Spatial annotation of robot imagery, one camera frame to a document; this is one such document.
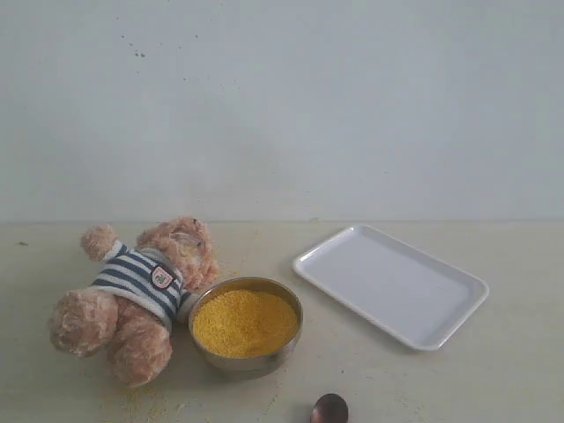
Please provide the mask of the yellow millet grains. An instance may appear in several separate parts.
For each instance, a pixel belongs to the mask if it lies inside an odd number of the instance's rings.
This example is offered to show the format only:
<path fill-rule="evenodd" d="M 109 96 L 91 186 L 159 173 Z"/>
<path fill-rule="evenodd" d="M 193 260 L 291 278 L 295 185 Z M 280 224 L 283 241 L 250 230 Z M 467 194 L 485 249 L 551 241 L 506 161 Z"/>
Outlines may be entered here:
<path fill-rule="evenodd" d="M 272 293 L 237 289 L 222 293 L 197 311 L 194 337 L 222 357 L 254 358 L 277 351 L 299 329 L 292 306 Z"/>

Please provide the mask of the beige teddy bear striped sweater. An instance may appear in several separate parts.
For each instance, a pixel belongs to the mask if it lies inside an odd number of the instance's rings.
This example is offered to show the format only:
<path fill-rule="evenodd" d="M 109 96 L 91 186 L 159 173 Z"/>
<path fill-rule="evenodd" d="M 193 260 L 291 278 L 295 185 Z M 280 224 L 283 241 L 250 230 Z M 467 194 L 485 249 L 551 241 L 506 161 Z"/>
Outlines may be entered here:
<path fill-rule="evenodd" d="M 48 320 L 51 344 L 76 357 L 104 350 L 117 380 L 145 385 L 170 361 L 174 324 L 187 322 L 197 292 L 218 273 L 209 232 L 185 216 L 143 231 L 133 247 L 110 225 L 89 228 L 80 244 L 103 266 L 88 287 L 56 303 Z"/>

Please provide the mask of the dark brown wooden spoon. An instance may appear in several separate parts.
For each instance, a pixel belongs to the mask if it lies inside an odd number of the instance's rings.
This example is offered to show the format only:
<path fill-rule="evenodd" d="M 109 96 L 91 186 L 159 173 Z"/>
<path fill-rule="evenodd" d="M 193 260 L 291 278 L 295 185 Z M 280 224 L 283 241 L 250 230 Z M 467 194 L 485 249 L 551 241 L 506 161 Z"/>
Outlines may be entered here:
<path fill-rule="evenodd" d="M 315 403 L 310 414 L 310 423 L 347 423 L 347 402 L 337 393 L 327 393 Z"/>

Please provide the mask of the white rectangular plastic tray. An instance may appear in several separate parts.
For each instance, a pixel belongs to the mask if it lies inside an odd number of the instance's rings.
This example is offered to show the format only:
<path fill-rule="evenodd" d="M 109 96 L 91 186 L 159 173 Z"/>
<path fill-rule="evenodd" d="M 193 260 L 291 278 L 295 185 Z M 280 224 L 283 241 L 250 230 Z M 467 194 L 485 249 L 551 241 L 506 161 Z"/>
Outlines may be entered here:
<path fill-rule="evenodd" d="M 486 300 L 488 285 L 367 225 L 295 258 L 293 270 L 399 343 L 439 350 Z"/>

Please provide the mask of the steel bowl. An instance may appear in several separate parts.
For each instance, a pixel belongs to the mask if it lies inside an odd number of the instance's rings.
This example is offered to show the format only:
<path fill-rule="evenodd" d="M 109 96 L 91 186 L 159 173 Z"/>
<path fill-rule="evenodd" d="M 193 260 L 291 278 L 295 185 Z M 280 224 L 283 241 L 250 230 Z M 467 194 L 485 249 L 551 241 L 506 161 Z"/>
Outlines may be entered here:
<path fill-rule="evenodd" d="M 279 296 L 283 300 L 287 301 L 292 306 L 299 319 L 299 329 L 295 333 L 293 338 L 291 338 L 290 341 L 288 341 L 284 346 L 279 348 L 277 351 L 254 358 L 233 359 L 233 358 L 222 357 L 208 351 L 202 345 L 200 345 L 199 342 L 194 337 L 194 333 L 192 329 L 193 319 L 197 311 L 201 308 L 201 306 L 203 306 L 205 303 L 212 300 L 213 298 L 217 297 L 218 295 L 237 289 L 272 293 Z M 281 367 L 282 364 L 288 360 L 288 358 L 292 354 L 296 344 L 300 339 L 302 323 L 303 323 L 302 306 L 298 297 L 294 294 L 294 292 L 292 292 L 289 288 L 280 284 L 277 281 L 268 278 L 259 278 L 259 277 L 235 278 L 215 285 L 214 287 L 205 291 L 198 298 L 198 300 L 192 306 L 188 317 L 189 333 L 192 336 L 193 343 L 196 349 L 204 357 L 204 360 L 210 366 L 226 374 L 237 375 L 237 376 L 246 375 L 249 378 L 255 378 L 260 375 L 266 375 L 274 371 L 275 369 Z"/>

